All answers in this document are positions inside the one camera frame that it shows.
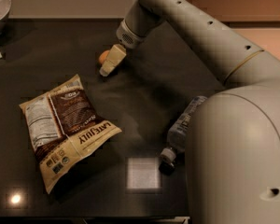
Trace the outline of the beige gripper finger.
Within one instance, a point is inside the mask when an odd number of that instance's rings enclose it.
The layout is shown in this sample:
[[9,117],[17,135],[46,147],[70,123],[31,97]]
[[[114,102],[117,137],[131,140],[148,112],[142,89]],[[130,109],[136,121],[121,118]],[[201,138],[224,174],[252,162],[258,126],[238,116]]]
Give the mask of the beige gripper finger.
[[100,75],[103,77],[109,76],[112,71],[124,60],[126,57],[126,48],[121,44],[115,44],[108,50],[109,54],[103,64],[101,64]]

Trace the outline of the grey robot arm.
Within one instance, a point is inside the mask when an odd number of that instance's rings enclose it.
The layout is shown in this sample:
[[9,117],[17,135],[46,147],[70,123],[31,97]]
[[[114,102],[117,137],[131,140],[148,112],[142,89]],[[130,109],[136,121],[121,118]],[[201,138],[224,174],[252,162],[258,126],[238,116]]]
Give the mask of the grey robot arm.
[[163,21],[225,88],[189,121],[192,224],[280,224],[280,61],[186,0],[136,0],[117,38],[135,49]]

